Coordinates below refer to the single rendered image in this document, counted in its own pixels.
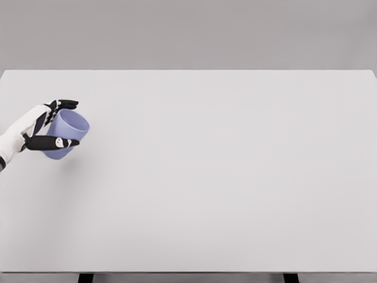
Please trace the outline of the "lavender blue plastic cup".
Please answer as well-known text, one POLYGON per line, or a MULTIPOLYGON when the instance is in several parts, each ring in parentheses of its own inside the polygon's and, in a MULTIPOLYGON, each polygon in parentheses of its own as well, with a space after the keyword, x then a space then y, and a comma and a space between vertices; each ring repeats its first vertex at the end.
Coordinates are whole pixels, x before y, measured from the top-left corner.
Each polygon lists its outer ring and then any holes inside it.
POLYGON ((51 123, 47 135, 81 141, 89 129, 90 124, 82 115, 73 110, 62 109, 51 123))

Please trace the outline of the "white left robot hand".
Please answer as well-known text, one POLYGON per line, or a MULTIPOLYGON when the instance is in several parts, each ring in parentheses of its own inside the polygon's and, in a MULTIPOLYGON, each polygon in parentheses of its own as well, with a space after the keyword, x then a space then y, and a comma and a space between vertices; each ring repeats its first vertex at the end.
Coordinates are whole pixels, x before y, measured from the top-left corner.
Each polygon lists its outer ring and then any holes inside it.
POLYGON ((60 110, 74 110, 77 105, 77 101, 59 99, 47 104, 39 104, 27 111, 8 127, 8 129, 19 134, 17 153, 23 151, 23 149, 55 151, 79 145, 80 142, 78 140, 38 134, 43 127, 50 125, 54 121, 60 110))

